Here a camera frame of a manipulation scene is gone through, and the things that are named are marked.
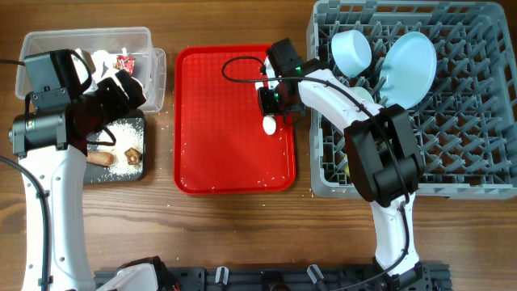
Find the light green bowl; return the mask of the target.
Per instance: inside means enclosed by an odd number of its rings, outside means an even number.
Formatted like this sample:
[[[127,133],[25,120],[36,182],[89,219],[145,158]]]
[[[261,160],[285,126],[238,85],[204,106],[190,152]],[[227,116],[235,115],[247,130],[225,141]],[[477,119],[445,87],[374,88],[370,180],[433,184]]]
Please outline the light green bowl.
[[[372,95],[366,90],[365,88],[361,86],[354,86],[351,87],[350,90],[353,92],[355,99],[358,102],[361,103],[375,103],[374,98]]]

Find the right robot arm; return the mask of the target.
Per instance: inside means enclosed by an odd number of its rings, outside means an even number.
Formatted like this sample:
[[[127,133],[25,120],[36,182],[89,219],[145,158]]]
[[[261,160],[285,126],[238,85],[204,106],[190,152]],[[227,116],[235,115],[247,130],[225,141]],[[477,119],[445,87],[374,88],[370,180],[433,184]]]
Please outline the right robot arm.
[[[326,63],[304,61],[290,39],[267,49],[260,71],[267,79],[258,85],[263,115],[307,106],[343,133],[351,182],[372,208],[380,270],[398,278],[416,268],[413,204],[424,165],[408,112],[359,97]]]

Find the yellow plastic cup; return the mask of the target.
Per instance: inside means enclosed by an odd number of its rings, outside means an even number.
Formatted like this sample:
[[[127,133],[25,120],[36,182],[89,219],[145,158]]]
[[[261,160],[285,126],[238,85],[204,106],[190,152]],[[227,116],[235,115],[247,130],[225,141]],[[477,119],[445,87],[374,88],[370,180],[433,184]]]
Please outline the yellow plastic cup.
[[[345,167],[343,168],[343,172],[345,173],[345,175],[347,177],[351,177],[348,157],[347,157],[346,154],[345,154],[345,157],[344,157],[344,161],[345,161]]]

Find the small light blue plate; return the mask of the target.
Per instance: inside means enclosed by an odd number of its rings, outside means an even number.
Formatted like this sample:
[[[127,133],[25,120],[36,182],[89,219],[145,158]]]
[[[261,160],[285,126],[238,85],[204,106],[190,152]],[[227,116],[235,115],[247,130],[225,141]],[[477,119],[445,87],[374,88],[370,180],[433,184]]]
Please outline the small light blue plate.
[[[335,34],[330,47],[335,65],[346,77],[356,77],[372,63],[372,50],[368,40],[357,30]]]

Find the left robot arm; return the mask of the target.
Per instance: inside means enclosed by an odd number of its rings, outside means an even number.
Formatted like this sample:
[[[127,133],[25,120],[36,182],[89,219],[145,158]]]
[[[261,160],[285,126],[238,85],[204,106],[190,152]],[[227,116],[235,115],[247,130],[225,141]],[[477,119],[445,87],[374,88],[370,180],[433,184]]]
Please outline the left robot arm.
[[[82,192],[88,137],[145,103],[141,84],[125,71],[93,90],[91,69],[81,79],[72,49],[27,56],[32,85],[25,111],[9,132],[27,210],[25,290],[93,290],[86,254]]]

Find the brown mushroom piece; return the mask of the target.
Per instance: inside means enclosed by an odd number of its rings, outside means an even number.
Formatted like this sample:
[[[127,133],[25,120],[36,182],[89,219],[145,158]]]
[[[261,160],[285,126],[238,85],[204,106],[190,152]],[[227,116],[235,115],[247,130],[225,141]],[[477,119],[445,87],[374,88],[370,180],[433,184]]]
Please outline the brown mushroom piece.
[[[142,153],[135,148],[129,148],[124,152],[128,165],[138,165],[141,162]]]

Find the large light blue plate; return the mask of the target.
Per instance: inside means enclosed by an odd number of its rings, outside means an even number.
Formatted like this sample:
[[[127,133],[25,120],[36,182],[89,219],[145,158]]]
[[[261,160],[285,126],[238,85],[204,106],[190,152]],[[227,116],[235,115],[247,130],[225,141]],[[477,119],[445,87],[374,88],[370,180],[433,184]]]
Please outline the large light blue plate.
[[[385,106],[409,109],[420,103],[431,89],[437,68],[435,47],[421,32],[400,37],[381,66],[385,82],[379,90]]]

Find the white napkin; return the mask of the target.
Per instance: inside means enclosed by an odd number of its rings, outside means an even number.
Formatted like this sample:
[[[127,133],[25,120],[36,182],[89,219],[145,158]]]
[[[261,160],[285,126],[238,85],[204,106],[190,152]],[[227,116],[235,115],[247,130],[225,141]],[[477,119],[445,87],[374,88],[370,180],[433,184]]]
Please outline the white napkin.
[[[116,70],[114,68],[117,55],[128,56],[125,52],[122,54],[110,54],[106,50],[98,50],[93,53],[92,58],[96,67],[96,72],[93,74],[91,86],[94,89],[97,89],[99,83],[106,78],[112,78],[118,86],[122,86],[116,77],[116,74],[121,70]],[[141,88],[144,88],[144,85],[137,78],[133,77],[132,74],[130,74],[130,76],[141,86]]]

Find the white plastic spoon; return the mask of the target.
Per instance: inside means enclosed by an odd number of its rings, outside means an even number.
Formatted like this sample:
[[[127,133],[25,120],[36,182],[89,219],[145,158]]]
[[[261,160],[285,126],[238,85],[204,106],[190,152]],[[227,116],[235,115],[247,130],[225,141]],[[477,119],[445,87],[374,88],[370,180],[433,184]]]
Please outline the white plastic spoon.
[[[272,136],[276,131],[276,121],[273,116],[263,117],[263,131],[266,135]]]

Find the white rice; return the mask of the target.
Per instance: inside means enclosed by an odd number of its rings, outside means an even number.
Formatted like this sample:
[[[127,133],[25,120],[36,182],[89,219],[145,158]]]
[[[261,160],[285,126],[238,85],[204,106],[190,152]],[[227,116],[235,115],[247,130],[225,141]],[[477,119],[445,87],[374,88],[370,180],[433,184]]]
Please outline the white rice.
[[[138,165],[128,165],[124,152],[129,148],[135,148],[144,153],[144,129],[145,119],[124,118],[118,119],[107,126],[107,129],[116,138],[116,144],[113,146],[107,145],[90,145],[89,150],[97,152],[108,152],[115,156],[115,162],[110,167],[100,167],[101,180],[130,180],[136,179],[143,173],[143,156]]]

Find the red snack wrapper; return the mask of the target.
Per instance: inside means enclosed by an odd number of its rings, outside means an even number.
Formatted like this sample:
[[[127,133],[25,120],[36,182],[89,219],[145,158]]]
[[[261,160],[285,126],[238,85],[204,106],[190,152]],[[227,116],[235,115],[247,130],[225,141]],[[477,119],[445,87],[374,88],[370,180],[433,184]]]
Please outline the red snack wrapper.
[[[132,74],[134,71],[135,62],[135,57],[117,55],[114,68],[116,70],[125,70],[128,74]]]

